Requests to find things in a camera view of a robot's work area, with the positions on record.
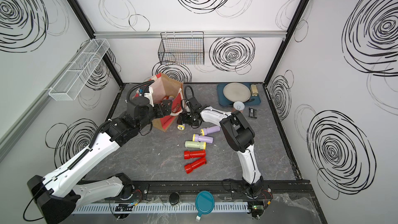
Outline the purple flashlight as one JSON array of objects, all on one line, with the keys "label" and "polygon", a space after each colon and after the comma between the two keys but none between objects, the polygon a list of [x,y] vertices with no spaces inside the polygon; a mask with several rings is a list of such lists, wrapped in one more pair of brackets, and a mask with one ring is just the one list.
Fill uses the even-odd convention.
[{"label": "purple flashlight", "polygon": [[177,129],[180,130],[180,131],[183,131],[185,129],[185,124],[179,124],[177,126]]},{"label": "purple flashlight", "polygon": [[200,130],[200,132],[201,132],[202,136],[207,136],[209,134],[219,132],[220,130],[221,130],[221,128],[219,126],[215,125],[213,127],[202,128]]}]

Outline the purple flashlight horizontal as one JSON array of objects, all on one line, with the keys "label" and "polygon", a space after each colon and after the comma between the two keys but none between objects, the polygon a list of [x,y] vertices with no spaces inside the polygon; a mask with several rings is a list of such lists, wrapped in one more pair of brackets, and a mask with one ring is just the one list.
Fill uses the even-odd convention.
[{"label": "purple flashlight horizontal", "polygon": [[211,136],[202,136],[202,135],[199,135],[199,134],[193,134],[192,140],[194,142],[205,142],[205,143],[208,143],[208,144],[212,144],[213,141],[214,141],[213,137],[211,137]]}]

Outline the green flashlight horizontal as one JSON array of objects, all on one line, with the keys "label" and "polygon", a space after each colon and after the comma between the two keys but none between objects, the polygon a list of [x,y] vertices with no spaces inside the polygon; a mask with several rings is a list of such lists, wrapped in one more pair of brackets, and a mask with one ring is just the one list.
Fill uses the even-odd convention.
[{"label": "green flashlight horizontal", "polygon": [[206,142],[195,142],[195,141],[185,141],[185,147],[186,148],[195,148],[195,149],[201,149],[204,150],[206,149]]}]

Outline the red jute tote bag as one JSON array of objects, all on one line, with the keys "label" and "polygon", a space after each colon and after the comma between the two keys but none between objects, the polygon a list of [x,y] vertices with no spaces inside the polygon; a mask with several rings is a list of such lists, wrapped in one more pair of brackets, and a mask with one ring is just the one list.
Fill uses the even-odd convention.
[{"label": "red jute tote bag", "polygon": [[150,104],[154,106],[154,104],[162,103],[163,100],[172,101],[171,115],[152,121],[154,128],[166,132],[177,119],[177,116],[182,113],[183,83],[171,79],[164,73],[152,76],[151,80],[154,83],[149,86],[149,92],[144,93],[144,97],[150,100]]}]

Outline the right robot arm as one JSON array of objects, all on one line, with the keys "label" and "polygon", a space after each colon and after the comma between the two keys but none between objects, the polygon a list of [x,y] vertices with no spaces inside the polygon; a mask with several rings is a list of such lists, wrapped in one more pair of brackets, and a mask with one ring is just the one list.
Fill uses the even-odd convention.
[{"label": "right robot arm", "polygon": [[178,116],[178,127],[189,125],[199,128],[202,123],[212,123],[210,128],[202,128],[194,135],[194,142],[209,142],[209,134],[222,131],[229,146],[237,152],[243,170],[244,192],[250,197],[262,191],[263,177],[257,166],[254,153],[255,132],[239,111],[223,112],[211,106],[201,105],[195,97],[181,101],[182,112]]}]

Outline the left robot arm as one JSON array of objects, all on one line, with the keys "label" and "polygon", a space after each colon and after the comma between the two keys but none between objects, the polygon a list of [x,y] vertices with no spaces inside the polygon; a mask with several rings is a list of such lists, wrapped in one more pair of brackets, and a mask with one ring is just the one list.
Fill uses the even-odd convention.
[{"label": "left robot arm", "polygon": [[101,124],[89,145],[66,163],[44,177],[35,175],[27,186],[42,218],[48,224],[59,224],[78,207],[106,198],[133,196],[132,181],[123,173],[108,179],[80,184],[81,179],[108,155],[136,137],[154,119],[172,113],[172,101],[150,104],[144,96],[127,102],[119,117]]}]

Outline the teal tray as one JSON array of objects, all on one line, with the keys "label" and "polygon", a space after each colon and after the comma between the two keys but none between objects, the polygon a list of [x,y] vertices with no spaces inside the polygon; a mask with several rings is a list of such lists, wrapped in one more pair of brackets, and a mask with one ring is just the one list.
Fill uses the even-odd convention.
[{"label": "teal tray", "polygon": [[[227,83],[223,84],[218,84],[217,85],[217,95],[218,95],[218,102],[221,106],[232,106],[233,102],[228,100],[225,95],[223,94],[223,90]],[[261,104],[261,99],[259,96],[251,96],[250,99],[246,102],[244,102],[245,105],[247,106],[254,106],[254,105],[260,105]]]}]

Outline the red flashlight lower middle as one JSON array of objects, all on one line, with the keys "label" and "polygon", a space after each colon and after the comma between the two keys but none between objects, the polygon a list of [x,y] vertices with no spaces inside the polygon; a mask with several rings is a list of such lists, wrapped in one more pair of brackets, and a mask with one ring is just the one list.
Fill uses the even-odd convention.
[{"label": "red flashlight lower middle", "polygon": [[206,150],[195,150],[195,151],[184,151],[184,159],[196,159],[196,158],[203,158],[206,156]]}]

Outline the red flashlight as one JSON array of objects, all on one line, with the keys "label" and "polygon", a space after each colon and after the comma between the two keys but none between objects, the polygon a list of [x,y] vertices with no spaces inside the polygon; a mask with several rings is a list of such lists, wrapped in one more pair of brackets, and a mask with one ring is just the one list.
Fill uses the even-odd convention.
[{"label": "red flashlight", "polygon": [[195,151],[184,151],[184,159],[196,159],[196,158],[203,158],[206,156],[206,150],[195,150]]},{"label": "red flashlight", "polygon": [[185,166],[184,166],[185,172],[186,172],[187,174],[190,174],[190,173],[192,173],[194,170],[196,170],[196,169],[198,169],[199,167],[205,165],[206,163],[207,163],[207,160],[206,160],[205,157],[200,158],[200,159],[198,159],[198,160],[196,160],[196,161],[194,161],[194,162],[192,162],[192,163],[190,163],[190,164],[185,165]]}]

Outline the grey round plate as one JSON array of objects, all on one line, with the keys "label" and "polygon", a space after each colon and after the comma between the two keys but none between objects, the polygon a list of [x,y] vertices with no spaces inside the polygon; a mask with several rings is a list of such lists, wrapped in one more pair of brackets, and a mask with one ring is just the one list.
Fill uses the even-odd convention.
[{"label": "grey round plate", "polygon": [[241,83],[229,83],[223,89],[224,96],[231,102],[246,102],[251,97],[247,86]]}]

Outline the red flashlight bottom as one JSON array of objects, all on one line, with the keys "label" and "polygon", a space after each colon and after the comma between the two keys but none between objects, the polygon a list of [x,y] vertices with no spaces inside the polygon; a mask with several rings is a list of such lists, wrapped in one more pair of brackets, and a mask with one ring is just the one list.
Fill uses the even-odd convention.
[{"label": "red flashlight bottom", "polygon": [[206,160],[205,157],[200,158],[200,159],[198,159],[198,160],[196,160],[196,161],[194,161],[194,162],[192,162],[192,163],[190,163],[190,164],[185,165],[185,166],[184,166],[185,172],[186,172],[187,174],[190,174],[190,173],[192,173],[194,170],[196,170],[196,169],[198,169],[199,167],[205,165],[206,163],[207,163],[207,160]]}]

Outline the small black clip box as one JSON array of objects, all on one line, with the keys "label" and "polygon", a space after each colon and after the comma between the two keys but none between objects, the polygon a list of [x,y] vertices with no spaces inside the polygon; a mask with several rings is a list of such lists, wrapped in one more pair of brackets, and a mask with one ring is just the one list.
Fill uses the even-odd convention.
[{"label": "small black clip box", "polygon": [[257,119],[257,110],[249,108],[249,118]]}]

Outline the small yellowish jar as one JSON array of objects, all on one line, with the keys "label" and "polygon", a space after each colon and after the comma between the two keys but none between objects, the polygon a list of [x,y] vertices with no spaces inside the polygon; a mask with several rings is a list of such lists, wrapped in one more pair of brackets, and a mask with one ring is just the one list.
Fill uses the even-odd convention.
[{"label": "small yellowish jar", "polygon": [[251,95],[252,95],[253,97],[259,95],[259,91],[258,91],[257,85],[251,84],[251,85],[250,85],[250,90],[251,90]]}]

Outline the black round knob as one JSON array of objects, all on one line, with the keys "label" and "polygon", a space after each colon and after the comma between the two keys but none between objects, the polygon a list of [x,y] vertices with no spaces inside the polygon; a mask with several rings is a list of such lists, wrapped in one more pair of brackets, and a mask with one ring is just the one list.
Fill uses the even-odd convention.
[{"label": "black round knob", "polygon": [[169,203],[171,206],[175,206],[180,202],[180,195],[177,192],[170,194]]}]

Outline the teal round lid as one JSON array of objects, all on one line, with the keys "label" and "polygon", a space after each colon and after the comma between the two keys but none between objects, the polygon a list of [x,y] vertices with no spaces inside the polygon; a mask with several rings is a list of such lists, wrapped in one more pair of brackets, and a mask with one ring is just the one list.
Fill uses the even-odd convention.
[{"label": "teal round lid", "polygon": [[210,214],[215,207],[215,199],[209,191],[201,191],[195,199],[195,207],[198,211],[196,221],[199,222],[203,215]]}]

